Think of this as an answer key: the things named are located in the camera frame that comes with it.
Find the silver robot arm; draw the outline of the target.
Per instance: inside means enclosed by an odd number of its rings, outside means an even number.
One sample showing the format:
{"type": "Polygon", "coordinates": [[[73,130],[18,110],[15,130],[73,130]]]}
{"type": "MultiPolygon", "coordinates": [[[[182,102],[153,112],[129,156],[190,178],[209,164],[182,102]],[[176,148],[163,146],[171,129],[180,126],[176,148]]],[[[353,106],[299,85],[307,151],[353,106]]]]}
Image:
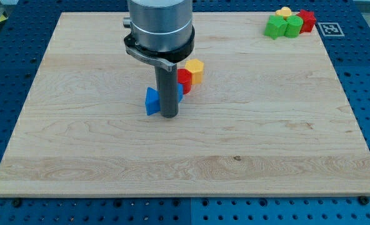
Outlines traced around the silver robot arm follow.
{"type": "Polygon", "coordinates": [[[129,16],[123,26],[126,53],[154,66],[161,115],[179,111],[177,63],[194,49],[195,29],[190,0],[128,0],[129,16]]]}

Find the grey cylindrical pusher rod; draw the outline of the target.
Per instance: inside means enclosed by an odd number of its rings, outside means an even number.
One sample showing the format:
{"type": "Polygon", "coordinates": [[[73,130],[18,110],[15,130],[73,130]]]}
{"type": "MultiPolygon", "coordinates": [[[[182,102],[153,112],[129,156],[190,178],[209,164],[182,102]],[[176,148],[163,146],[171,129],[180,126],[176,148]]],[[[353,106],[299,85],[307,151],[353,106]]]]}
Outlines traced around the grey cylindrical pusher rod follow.
{"type": "Polygon", "coordinates": [[[177,65],[171,71],[156,66],[155,73],[161,115],[164,118],[173,118],[179,110],[177,65]]]}

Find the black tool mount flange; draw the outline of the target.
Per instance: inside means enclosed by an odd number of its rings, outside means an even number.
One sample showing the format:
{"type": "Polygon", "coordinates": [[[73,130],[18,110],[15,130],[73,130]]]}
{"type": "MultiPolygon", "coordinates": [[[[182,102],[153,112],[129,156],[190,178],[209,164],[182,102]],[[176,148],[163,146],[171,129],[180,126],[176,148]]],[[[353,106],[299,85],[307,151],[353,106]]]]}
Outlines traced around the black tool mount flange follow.
{"type": "Polygon", "coordinates": [[[124,38],[124,44],[126,53],[138,61],[171,72],[178,62],[186,59],[192,53],[194,49],[194,37],[195,30],[194,26],[192,26],[189,40],[183,46],[168,52],[148,50],[136,42],[132,34],[128,34],[124,38]]]}

